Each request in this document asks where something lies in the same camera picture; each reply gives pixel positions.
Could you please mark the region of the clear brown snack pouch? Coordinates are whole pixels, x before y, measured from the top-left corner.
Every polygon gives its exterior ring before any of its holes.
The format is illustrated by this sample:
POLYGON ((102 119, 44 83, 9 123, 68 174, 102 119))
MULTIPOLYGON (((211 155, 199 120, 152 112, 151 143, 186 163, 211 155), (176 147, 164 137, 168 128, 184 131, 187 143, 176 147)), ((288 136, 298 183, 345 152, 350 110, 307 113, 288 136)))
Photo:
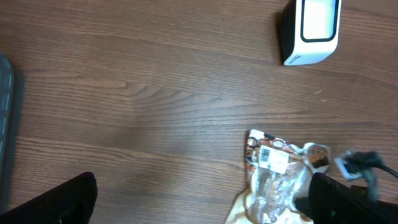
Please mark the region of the clear brown snack pouch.
POLYGON ((326 173, 330 147, 302 147, 263 131, 248 132, 245 147, 247 187, 234 201, 226 223, 312 223, 295 201, 306 204, 312 176, 326 173))

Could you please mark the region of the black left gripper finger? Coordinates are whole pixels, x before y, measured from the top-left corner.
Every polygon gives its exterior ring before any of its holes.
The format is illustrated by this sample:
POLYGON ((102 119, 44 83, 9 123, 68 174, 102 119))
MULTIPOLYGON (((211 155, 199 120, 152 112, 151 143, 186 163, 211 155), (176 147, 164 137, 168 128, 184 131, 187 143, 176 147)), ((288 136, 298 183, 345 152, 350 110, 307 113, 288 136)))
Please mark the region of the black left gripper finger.
POLYGON ((84 172, 1 214, 1 224, 88 224, 97 196, 94 173, 84 172))

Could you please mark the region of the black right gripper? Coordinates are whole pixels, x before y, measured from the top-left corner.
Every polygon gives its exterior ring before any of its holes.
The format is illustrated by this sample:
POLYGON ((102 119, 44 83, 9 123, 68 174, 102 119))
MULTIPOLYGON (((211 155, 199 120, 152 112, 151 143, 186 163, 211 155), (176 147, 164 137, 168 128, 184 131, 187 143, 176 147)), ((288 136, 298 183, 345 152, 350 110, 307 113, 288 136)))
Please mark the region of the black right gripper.
POLYGON ((348 149, 334 158, 334 162, 346 180, 365 180, 367 198, 317 172, 312 177, 308 191, 308 204, 314 223, 397 224, 397 205, 377 201, 379 191, 373 169, 383 170, 395 178, 397 171, 386 166, 376 151, 356 152, 348 149))

